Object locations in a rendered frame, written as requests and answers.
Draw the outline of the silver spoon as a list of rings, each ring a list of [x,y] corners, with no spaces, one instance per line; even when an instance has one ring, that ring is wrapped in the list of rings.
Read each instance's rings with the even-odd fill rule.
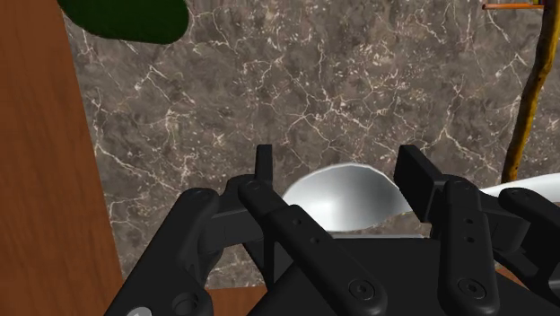
[[[300,206],[336,239],[426,238],[431,230],[416,218],[395,183],[366,164],[316,170],[292,184],[283,200]]]

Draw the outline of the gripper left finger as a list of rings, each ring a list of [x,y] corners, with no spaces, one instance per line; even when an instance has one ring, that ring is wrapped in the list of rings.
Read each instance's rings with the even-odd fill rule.
[[[238,186],[239,201],[264,234],[266,269],[274,269],[280,244],[337,316],[385,316],[381,283],[268,184],[271,153],[271,145],[260,145],[253,179]],[[103,316],[214,316],[200,276],[198,238],[220,206],[212,189],[184,191]]]

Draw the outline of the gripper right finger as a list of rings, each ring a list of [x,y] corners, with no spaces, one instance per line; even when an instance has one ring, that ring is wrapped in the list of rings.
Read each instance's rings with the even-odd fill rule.
[[[560,206],[531,189],[493,197],[402,145],[393,180],[440,243],[448,316],[560,316]]]

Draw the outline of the thin orange rod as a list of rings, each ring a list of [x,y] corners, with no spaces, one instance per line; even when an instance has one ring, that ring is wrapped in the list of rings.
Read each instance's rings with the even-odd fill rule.
[[[530,2],[530,3],[488,3],[484,2],[482,4],[483,10],[533,10],[533,9],[543,9],[544,4],[542,2]]]

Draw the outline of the dark green rounded object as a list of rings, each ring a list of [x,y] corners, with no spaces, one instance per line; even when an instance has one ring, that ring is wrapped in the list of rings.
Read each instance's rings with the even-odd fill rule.
[[[171,44],[188,28],[185,0],[57,0],[85,31],[111,40]]]

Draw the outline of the yellow brown curved stick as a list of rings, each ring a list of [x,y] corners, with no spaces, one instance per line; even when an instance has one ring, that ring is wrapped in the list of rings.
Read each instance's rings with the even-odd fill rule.
[[[538,96],[550,73],[560,39],[560,0],[544,0],[541,31],[533,67],[521,94],[512,139],[505,156],[501,182],[517,179],[525,144],[538,106]]]

